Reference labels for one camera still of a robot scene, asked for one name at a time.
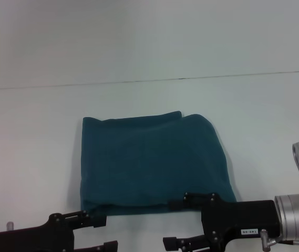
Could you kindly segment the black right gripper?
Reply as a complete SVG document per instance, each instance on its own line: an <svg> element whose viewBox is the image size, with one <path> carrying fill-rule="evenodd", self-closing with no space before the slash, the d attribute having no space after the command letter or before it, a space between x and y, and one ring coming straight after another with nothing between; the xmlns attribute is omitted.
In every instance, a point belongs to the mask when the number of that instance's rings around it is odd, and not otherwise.
<svg viewBox="0 0 299 252"><path fill-rule="evenodd" d="M201 209L204 235L164 237L166 251L225 251L230 241L259 238L263 229L270 238L280 236L280 221L272 200L226 202L214 193L185 193L183 199L169 201L168 209Z"/></svg>

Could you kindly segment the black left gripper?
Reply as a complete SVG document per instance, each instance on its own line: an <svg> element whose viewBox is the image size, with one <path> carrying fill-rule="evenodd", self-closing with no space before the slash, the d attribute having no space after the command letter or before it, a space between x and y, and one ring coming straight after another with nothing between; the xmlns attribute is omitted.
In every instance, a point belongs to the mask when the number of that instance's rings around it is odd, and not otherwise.
<svg viewBox="0 0 299 252"><path fill-rule="evenodd" d="M104 227L106 222L106 215L90 215L87 211L54 213L41 226L0 232L0 251L117 252L117 240L74 250L73 229Z"/></svg>

